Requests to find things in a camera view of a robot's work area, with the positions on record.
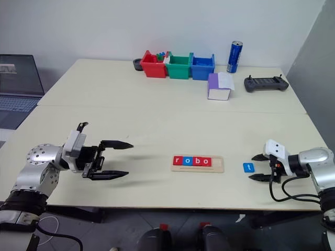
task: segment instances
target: blue bin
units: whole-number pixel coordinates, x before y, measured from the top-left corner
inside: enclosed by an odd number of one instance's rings
[[[214,54],[210,59],[196,58],[191,54],[191,75],[193,80],[208,80],[208,75],[214,72],[215,60]]]

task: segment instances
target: laptop keyboard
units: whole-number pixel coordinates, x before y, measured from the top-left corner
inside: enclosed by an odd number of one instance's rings
[[[39,99],[0,97],[0,110],[29,112]]]

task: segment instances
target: green bin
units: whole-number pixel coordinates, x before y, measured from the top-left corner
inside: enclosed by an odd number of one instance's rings
[[[166,68],[170,78],[188,79],[191,74],[191,53],[189,56],[173,56],[170,52]]]

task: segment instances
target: game controller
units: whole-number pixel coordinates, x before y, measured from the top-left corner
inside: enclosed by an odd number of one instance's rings
[[[252,78],[251,75],[244,80],[244,86],[247,92],[254,90],[286,90],[288,82],[279,77]]]

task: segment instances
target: laptop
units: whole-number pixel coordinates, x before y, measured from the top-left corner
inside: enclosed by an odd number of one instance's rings
[[[43,95],[32,55],[0,54],[0,128],[18,128]]]

